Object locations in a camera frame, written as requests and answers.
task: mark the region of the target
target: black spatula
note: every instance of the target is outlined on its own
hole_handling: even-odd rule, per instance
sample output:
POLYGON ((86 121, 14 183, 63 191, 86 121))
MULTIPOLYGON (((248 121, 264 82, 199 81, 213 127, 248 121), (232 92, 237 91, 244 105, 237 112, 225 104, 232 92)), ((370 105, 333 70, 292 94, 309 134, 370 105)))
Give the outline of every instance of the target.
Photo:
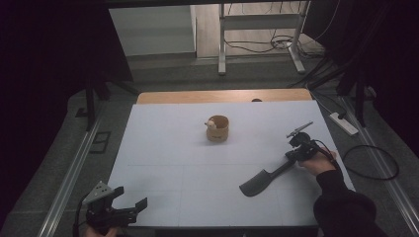
POLYGON ((276 171, 269 173, 266 170, 262 170, 255 177, 250 179, 248 182, 239 186, 241 192, 248 196, 253 197, 264 191, 275 178, 281 175, 285 170, 291 167, 295 163, 295 160, 289 160, 283 166, 278 168, 276 171))

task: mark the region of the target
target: light wood floor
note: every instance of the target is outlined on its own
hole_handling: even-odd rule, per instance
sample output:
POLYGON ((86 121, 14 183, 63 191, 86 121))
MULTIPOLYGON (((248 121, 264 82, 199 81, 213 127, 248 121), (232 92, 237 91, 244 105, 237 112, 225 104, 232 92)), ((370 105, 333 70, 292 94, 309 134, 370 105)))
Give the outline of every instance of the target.
MULTIPOLYGON (((243 14, 286 14, 296 13, 299 2, 266 2, 266 3, 237 3, 225 4, 225 15, 243 15, 243 14)), ((196 7, 197 15, 197 56, 214 57, 218 56, 219 48, 219 5, 198 5, 196 7)), ((226 41, 263 41, 269 42, 275 33, 275 36, 293 36, 294 30, 248 30, 248 31, 228 31, 225 32, 226 41)), ((300 42, 302 48, 307 52, 322 51, 322 47, 308 36, 301 34, 300 42)), ((263 51, 272 48, 269 43, 231 43, 232 45, 250 48, 256 51, 263 51)), ((286 49, 271 50, 263 54, 288 53, 286 49)), ((249 55, 262 54, 250 52, 241 48, 226 46, 226 55, 249 55)))

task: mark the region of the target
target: white power strip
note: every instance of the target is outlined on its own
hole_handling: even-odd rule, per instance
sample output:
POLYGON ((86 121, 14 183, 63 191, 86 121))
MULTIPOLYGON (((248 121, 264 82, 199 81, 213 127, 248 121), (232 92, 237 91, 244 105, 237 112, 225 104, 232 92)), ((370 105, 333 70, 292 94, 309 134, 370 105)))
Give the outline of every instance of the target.
POLYGON ((333 113, 330 115, 330 118, 334 120, 342 129, 346 131, 349 135, 355 135, 358 133, 358 130, 352 126, 348 121, 346 121, 344 118, 339 119, 339 114, 333 113))

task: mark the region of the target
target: black cloth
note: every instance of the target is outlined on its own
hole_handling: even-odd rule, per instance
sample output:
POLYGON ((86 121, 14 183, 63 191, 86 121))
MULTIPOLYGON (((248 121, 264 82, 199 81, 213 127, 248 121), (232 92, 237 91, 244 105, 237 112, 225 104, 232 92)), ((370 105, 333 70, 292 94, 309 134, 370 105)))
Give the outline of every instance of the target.
POLYGON ((387 236, 375 223, 374 202, 348 190, 339 171, 323 172, 316 179, 322 195, 313 210, 325 237, 387 236))

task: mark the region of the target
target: brown cup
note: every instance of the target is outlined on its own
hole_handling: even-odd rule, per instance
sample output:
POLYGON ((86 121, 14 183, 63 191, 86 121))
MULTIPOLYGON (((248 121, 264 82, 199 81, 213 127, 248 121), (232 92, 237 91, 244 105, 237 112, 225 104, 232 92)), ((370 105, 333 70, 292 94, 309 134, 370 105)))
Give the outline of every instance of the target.
POLYGON ((210 141, 222 142, 228 137, 228 118, 224 116, 213 116, 209 118, 212 120, 216 128, 207 128, 207 138, 210 141))

